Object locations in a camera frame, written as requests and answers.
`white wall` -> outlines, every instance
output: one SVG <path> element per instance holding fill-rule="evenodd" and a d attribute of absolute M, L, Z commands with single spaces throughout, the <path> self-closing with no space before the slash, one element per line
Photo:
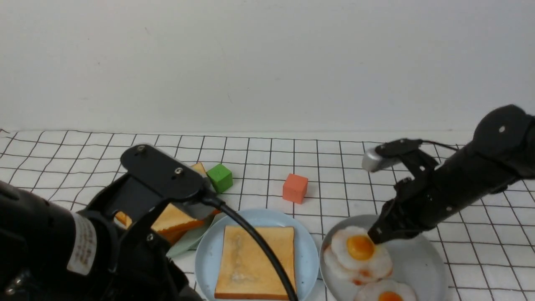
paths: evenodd
<path fill-rule="evenodd" d="M 0 127 L 472 130 L 535 114 L 534 0 L 0 1 Z"/>

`fried egg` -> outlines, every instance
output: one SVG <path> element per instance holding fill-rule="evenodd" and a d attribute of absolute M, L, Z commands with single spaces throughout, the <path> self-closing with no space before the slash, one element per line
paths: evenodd
<path fill-rule="evenodd" d="M 357 271 L 366 279 L 378 280 L 392 273 L 388 251 L 374 244 L 364 228 L 349 226 L 337 231 L 331 239 L 331 250 L 342 267 Z"/>
<path fill-rule="evenodd" d="M 336 259 L 336 256 L 334 255 L 333 251 L 331 250 L 331 246 L 328 246 L 325 251 L 323 252 L 323 260 L 325 262 L 325 265 L 331 270 L 331 272 L 340 279 L 349 280 L 356 285 L 362 285 L 364 283 L 368 282 L 374 282 L 377 279 L 373 279 L 370 276 L 366 275 L 364 273 L 360 273 L 357 270 L 350 270 L 344 268 L 339 262 L 338 259 Z"/>
<path fill-rule="evenodd" d="M 410 286 L 385 279 L 361 287 L 354 301 L 417 301 L 417 298 Z"/>

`screw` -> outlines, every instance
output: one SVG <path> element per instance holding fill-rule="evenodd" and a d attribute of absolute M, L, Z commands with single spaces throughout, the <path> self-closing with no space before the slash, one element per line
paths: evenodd
<path fill-rule="evenodd" d="M 13 296 L 15 295 L 16 291 L 14 288 L 8 288 L 5 290 L 5 294 L 8 295 L 8 296 Z"/>

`egg white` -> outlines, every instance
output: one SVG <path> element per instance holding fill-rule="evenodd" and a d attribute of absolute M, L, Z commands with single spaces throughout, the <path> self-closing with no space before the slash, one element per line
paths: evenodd
<path fill-rule="evenodd" d="M 391 279 L 364 285 L 358 291 L 354 301 L 377 301 L 379 296 L 387 291 L 398 294 L 403 301 L 417 301 L 416 293 L 410 286 Z"/>
<path fill-rule="evenodd" d="M 364 228 L 349 226 L 337 231 L 331 239 L 331 249 L 338 262 L 348 270 L 356 270 L 360 273 L 367 272 L 366 276 L 374 279 L 381 279 L 390 276 L 393 263 L 390 254 L 382 245 L 375 245 L 371 258 L 366 260 L 356 260 L 347 250 L 347 239 L 351 236 L 368 236 Z"/>
<path fill-rule="evenodd" d="M 336 256 L 332 252 L 331 246 L 328 246 L 325 251 L 323 252 L 323 261 L 325 262 L 325 265 L 327 268 L 331 270 L 331 272 L 340 279 L 349 280 L 356 285 L 362 285 L 368 282 L 374 282 L 377 279 L 366 277 L 364 275 L 361 275 L 359 271 L 357 270 L 350 270 L 344 268 L 339 262 L 338 259 L 336 259 Z"/>

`red cube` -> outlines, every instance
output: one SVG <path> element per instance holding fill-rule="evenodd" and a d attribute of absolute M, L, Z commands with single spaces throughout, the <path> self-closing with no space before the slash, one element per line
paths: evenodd
<path fill-rule="evenodd" d="M 282 198 L 297 204 L 302 204 L 307 193 L 308 179 L 295 174 L 289 174 L 282 186 Z"/>

